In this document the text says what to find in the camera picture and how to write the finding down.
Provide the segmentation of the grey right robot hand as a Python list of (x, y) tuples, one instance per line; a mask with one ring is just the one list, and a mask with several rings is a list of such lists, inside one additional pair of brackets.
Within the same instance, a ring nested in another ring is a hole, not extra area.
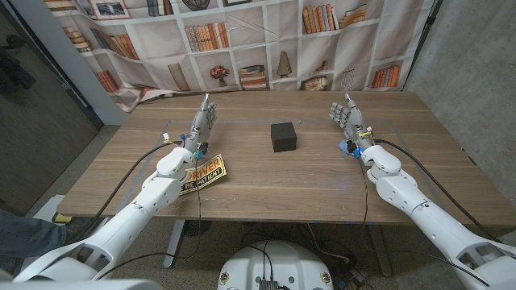
[(345, 154), (356, 158), (374, 145), (372, 129), (366, 127), (362, 113), (352, 100), (350, 93), (345, 93), (346, 105), (333, 102), (329, 117), (343, 131), (345, 139), (339, 144), (339, 149)]

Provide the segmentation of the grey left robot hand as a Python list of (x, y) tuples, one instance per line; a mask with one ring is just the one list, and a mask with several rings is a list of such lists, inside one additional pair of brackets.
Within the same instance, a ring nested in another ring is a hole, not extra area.
[(194, 155), (199, 152), (199, 147), (203, 143), (207, 143), (217, 118), (215, 104), (210, 102), (209, 96), (208, 93), (205, 94), (200, 109), (194, 116), (189, 132), (183, 142), (183, 148), (189, 150)]

